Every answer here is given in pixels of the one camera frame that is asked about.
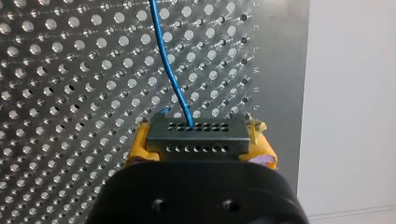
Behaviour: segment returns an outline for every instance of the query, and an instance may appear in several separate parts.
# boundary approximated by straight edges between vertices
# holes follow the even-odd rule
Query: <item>cable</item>
[[[163,30],[161,28],[160,15],[158,13],[157,2],[156,0],[148,0],[148,1],[151,9],[152,22],[154,23],[155,35],[157,37],[158,48],[160,49],[161,58],[163,59],[163,66],[165,67],[166,74],[168,75],[169,80],[172,83],[172,87],[175,91],[178,101],[180,102],[180,106],[184,112],[184,116],[186,117],[187,123],[189,124],[190,127],[193,127],[194,120],[192,118],[189,106],[187,105],[183,93],[181,92],[180,87],[178,86],[176,76],[172,71],[171,64],[169,63],[167,57],[166,46],[163,41]]]

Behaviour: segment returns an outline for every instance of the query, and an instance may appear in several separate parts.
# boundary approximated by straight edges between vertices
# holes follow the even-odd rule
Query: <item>white wall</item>
[[[341,216],[311,220],[311,224],[394,224],[396,210],[363,213],[356,216]]]
[[[298,196],[315,224],[390,223],[396,1],[311,0],[309,20]],[[370,212],[379,222],[321,219]]]

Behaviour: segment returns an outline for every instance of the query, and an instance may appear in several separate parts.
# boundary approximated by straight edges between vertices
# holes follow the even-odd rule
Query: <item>screw hole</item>
[[[166,203],[165,203],[164,199],[156,199],[152,203],[151,207],[152,207],[152,210],[154,212],[160,213],[160,212],[163,212],[165,210]]]
[[[241,43],[246,44],[248,42],[248,39],[246,37],[241,38]]]
[[[226,146],[222,147],[221,152],[228,152],[228,147],[226,147]]]
[[[223,208],[229,212],[237,212],[241,207],[236,202],[227,200],[223,202]]]
[[[246,21],[248,19],[248,15],[242,14],[240,19],[241,19],[241,21]]]
[[[213,152],[218,152],[218,151],[219,151],[219,149],[220,149],[220,147],[218,147],[218,146],[214,146],[214,147],[212,148],[212,151],[213,151]]]

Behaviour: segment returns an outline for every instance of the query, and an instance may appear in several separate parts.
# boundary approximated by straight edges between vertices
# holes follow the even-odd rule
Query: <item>yellow plastic part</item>
[[[137,131],[136,138],[132,144],[132,148],[128,153],[125,165],[128,166],[131,159],[138,157],[148,161],[159,161],[160,155],[156,152],[148,152],[146,150],[146,143],[149,133],[149,122],[140,123]]]
[[[247,124],[247,130],[250,136],[250,149],[248,154],[239,156],[239,160],[250,161],[251,159],[261,155],[270,156],[274,159],[274,161],[268,162],[266,165],[268,168],[275,170],[277,164],[277,155],[262,133],[266,129],[267,126],[265,123],[257,119],[252,119]]]
[[[270,156],[274,159],[273,162],[268,162],[268,168],[275,170],[277,164],[277,156],[271,148],[265,136],[262,134],[267,129],[265,123],[251,119],[247,124],[248,134],[250,136],[249,153],[239,156],[240,161],[250,161],[258,156]],[[148,152],[146,150],[147,137],[149,133],[149,122],[142,122],[138,127],[138,132],[131,150],[128,153],[125,166],[131,163],[132,158],[141,158],[148,161],[159,161],[160,155],[156,152]]]

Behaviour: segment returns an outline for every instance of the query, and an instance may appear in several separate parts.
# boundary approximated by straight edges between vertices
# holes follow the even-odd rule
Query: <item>perforated metal sheet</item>
[[[193,115],[273,122],[294,185],[307,1],[158,4]],[[181,116],[147,1],[0,0],[0,61],[0,223],[83,222],[136,123],[165,106]]]

